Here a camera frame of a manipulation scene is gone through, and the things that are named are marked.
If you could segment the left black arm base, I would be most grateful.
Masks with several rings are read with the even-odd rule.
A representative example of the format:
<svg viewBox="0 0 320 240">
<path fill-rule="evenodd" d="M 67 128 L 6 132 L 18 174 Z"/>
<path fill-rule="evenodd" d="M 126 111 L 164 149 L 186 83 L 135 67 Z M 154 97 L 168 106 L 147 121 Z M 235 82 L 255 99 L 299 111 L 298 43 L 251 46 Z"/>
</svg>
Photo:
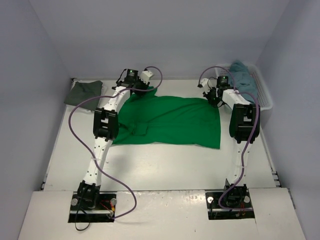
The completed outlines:
<svg viewBox="0 0 320 240">
<path fill-rule="evenodd" d="M 113 223 L 116 213 L 117 195 L 115 192 L 102 192 L 94 206 L 82 200 L 76 192 L 70 201 L 68 223 L 74 224 L 79 232 L 85 231 L 92 223 Z"/>
</svg>

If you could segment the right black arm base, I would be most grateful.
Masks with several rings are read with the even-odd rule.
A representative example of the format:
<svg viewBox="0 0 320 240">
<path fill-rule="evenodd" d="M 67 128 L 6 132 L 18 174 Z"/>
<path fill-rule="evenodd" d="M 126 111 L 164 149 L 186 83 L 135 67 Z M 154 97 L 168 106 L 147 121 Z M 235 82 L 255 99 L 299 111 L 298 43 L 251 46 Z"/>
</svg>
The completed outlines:
<svg viewBox="0 0 320 240">
<path fill-rule="evenodd" d="M 245 193 L 238 195 L 232 194 L 232 196 L 225 196 L 221 200 L 223 207 L 219 205 L 219 199 L 222 194 L 223 193 L 221 191 L 205 192 L 208 219 L 210 221 L 255 218 L 250 193 L 248 190 Z"/>
</svg>

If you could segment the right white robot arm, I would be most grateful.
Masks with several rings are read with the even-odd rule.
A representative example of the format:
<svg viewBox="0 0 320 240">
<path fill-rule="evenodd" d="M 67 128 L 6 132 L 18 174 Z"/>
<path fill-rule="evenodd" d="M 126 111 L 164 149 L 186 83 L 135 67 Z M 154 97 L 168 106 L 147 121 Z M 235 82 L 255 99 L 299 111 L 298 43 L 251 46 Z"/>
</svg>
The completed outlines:
<svg viewBox="0 0 320 240">
<path fill-rule="evenodd" d="M 244 183 L 250 148 L 260 133 L 260 106 L 253 103 L 229 84 L 227 76 L 219 76 L 212 86 L 208 78 L 199 81 L 203 96 L 215 108 L 226 105 L 231 110 L 229 135 L 235 143 L 232 164 L 225 180 L 225 186 L 218 199 L 218 206 L 225 210 L 241 211 L 245 208 L 247 186 Z"/>
</svg>

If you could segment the green t shirt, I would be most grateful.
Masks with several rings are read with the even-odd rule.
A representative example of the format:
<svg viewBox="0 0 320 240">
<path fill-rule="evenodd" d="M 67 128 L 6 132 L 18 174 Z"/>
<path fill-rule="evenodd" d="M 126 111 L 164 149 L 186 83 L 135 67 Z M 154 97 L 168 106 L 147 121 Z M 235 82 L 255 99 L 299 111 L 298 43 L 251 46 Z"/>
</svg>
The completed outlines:
<svg viewBox="0 0 320 240">
<path fill-rule="evenodd" d="M 132 94 L 118 113 L 119 133 L 114 145 L 153 143 L 221 147 L 218 108 L 195 97 Z"/>
</svg>

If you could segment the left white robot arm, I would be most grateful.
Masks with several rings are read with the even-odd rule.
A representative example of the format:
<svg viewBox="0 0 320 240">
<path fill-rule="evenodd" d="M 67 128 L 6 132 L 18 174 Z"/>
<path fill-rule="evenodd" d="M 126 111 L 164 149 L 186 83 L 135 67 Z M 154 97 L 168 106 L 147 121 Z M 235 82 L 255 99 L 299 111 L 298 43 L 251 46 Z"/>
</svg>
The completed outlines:
<svg viewBox="0 0 320 240">
<path fill-rule="evenodd" d="M 153 76 L 154 74 L 147 69 L 141 74 L 138 74 L 137 70 L 128 69 L 124 80 L 119 80 L 112 88 L 114 90 L 112 98 L 103 107 L 98 107 L 94 111 L 94 156 L 91 157 L 77 190 L 82 204 L 89 210 L 96 209 L 100 204 L 101 170 L 108 150 L 119 134 L 119 111 L 132 93 L 146 93 Z"/>
</svg>

